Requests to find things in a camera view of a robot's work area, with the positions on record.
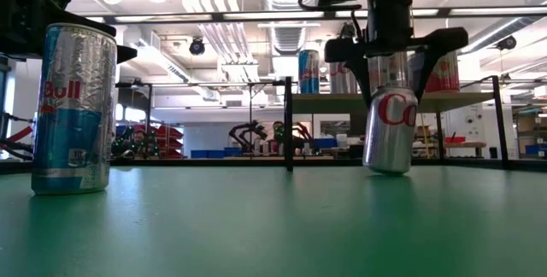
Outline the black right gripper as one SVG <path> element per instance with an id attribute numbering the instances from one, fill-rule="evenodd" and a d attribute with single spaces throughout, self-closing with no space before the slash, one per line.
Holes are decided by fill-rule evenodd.
<path id="1" fill-rule="evenodd" d="M 421 80 L 413 89 L 418 103 L 421 102 L 426 83 L 433 68 L 441 57 L 440 52 L 458 50 L 468 44 L 468 32 L 463 27 L 441 28 L 420 38 L 404 38 L 401 41 L 379 38 L 374 41 L 354 42 L 352 38 L 335 38 L 326 42 L 324 57 L 326 62 L 346 62 L 345 66 L 354 74 L 360 87 L 362 98 L 370 107 L 371 90 L 366 57 L 387 56 L 397 52 L 422 50 L 425 55 Z"/>

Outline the white Celsius can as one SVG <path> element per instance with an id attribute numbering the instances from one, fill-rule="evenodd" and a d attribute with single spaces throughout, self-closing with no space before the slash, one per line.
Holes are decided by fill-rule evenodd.
<path id="1" fill-rule="evenodd" d="M 407 53 L 368 58 L 368 74 L 371 92 L 381 86 L 410 87 Z"/>

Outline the blue silver Red Bull can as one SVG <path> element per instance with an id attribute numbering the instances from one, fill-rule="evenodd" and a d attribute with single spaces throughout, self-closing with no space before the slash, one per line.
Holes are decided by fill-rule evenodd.
<path id="1" fill-rule="evenodd" d="M 83 25 L 46 30 L 31 186 L 37 194 L 96 192 L 109 184 L 115 39 Z"/>
<path id="2" fill-rule="evenodd" d="M 320 55 L 317 50 L 301 50 L 298 54 L 298 83 L 301 94 L 319 94 Z"/>

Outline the black-framed wooden shelf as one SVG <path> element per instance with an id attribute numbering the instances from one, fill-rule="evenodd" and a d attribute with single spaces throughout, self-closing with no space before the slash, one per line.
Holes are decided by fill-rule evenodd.
<path id="1" fill-rule="evenodd" d="M 444 143 L 444 135 L 439 136 L 438 158 L 417 159 L 412 161 L 415 166 L 461 166 L 471 168 L 498 168 L 510 170 L 513 163 L 509 160 L 507 139 L 503 123 L 503 109 L 500 96 L 499 78 L 491 76 L 494 91 L 482 92 L 432 92 L 426 93 L 418 106 L 419 114 L 435 114 L 437 118 L 444 112 L 492 100 L 495 104 L 497 130 L 500 141 L 499 160 L 479 160 L 463 158 L 447 158 L 444 151 L 448 145 Z M 324 114 L 361 114 L 368 106 L 358 94 L 293 94 L 289 86 L 285 88 L 284 121 L 285 130 L 289 132 L 294 114 L 324 115 Z"/>

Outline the white LED light strip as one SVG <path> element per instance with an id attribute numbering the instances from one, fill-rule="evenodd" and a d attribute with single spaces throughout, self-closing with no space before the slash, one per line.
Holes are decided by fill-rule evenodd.
<path id="1" fill-rule="evenodd" d="M 410 11 L 410 15 L 414 17 L 418 16 L 434 16 L 438 13 L 437 9 L 412 9 Z M 335 13 L 336 18 L 349 18 L 351 17 L 352 12 L 351 11 L 339 11 Z M 368 11 L 367 10 L 357 10 L 355 12 L 355 16 L 358 18 L 367 18 L 368 17 Z"/>
<path id="2" fill-rule="evenodd" d="M 450 15 L 520 15 L 520 14 L 547 14 L 547 6 L 523 8 L 477 8 L 452 9 Z"/>
<path id="3" fill-rule="evenodd" d="M 140 16 L 116 16 L 118 22 L 162 22 L 162 21 L 211 21 L 211 15 L 140 15 Z"/>
<path id="4" fill-rule="evenodd" d="M 323 12 L 309 12 L 302 10 L 295 11 L 266 11 L 266 12 L 243 12 L 243 13 L 225 13 L 223 18 L 226 20 L 282 20 L 282 19 L 313 19 L 322 18 Z"/>

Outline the red storage rack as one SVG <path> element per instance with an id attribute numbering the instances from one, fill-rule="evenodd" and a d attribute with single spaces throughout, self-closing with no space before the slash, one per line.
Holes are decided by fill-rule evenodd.
<path id="1" fill-rule="evenodd" d="M 159 157 L 168 160 L 184 158 L 184 134 L 168 124 L 162 124 L 156 129 L 156 142 Z"/>

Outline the brown cardboard box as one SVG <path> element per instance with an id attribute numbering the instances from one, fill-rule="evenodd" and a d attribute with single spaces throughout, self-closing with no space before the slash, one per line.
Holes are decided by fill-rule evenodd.
<path id="1" fill-rule="evenodd" d="M 517 118 L 517 131 L 519 133 L 531 133 L 547 131 L 547 117 L 538 115 L 522 115 Z"/>

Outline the black metal rig frame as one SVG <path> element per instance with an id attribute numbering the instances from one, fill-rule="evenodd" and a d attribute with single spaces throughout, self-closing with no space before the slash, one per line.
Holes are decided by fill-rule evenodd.
<path id="1" fill-rule="evenodd" d="M 452 9 L 477 9 L 477 8 L 523 8 L 523 7 L 538 7 L 538 6 L 507 6 L 507 7 L 443 7 L 443 8 L 429 8 L 429 9 L 437 9 L 438 13 L 434 16 L 418 16 L 414 17 L 411 16 L 413 19 L 449 19 L 449 18 L 505 18 L 505 17 L 535 17 L 535 16 L 541 16 L 541 17 L 547 17 L 547 14 L 520 14 L 520 15 L 450 15 L 450 11 Z M 290 10 L 269 10 L 269 11 L 290 11 Z M 221 22 L 259 22 L 259 21 L 333 21 L 333 20 L 345 20 L 349 18 L 336 18 L 335 13 L 338 11 L 309 11 L 309 12 L 323 12 L 324 16 L 322 18 L 313 18 L 313 19 L 282 19 L 282 20 L 239 20 L 239 21 L 232 21 L 232 20 L 226 20 L 223 18 L 223 15 L 225 13 L 243 13 L 245 11 L 240 12 L 205 12 L 205 13 L 172 13 L 172 14 L 148 14 L 148 15 L 211 15 L 212 20 L 211 21 L 162 21 L 162 22 L 118 22 L 114 19 L 116 16 L 140 16 L 140 15 L 89 15 L 87 18 L 91 21 L 97 21 L 102 22 L 106 24 L 127 24 L 127 25 L 134 25 L 134 24 L 151 24 L 151 23 L 159 23 L 159 24 L 183 24 L 183 23 L 206 23 L 206 22 L 213 22 L 213 23 L 221 23 Z"/>

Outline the black table edge rail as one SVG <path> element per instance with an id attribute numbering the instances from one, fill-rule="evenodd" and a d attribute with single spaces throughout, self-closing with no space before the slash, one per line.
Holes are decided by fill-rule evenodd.
<path id="1" fill-rule="evenodd" d="M 360 160 L 294 160 L 295 167 L 357 167 L 361 166 Z M 515 171 L 533 171 L 547 173 L 547 160 L 501 160 L 486 159 L 457 159 L 444 160 L 417 159 L 412 161 L 413 166 L 450 166 L 465 168 L 491 168 Z M 114 160 L 111 167 L 285 167 L 285 161 L 281 160 L 245 160 L 245 159 L 186 159 L 186 160 Z M 23 174 L 32 171 L 31 162 L 16 162 L 15 160 L 0 162 L 0 175 Z"/>

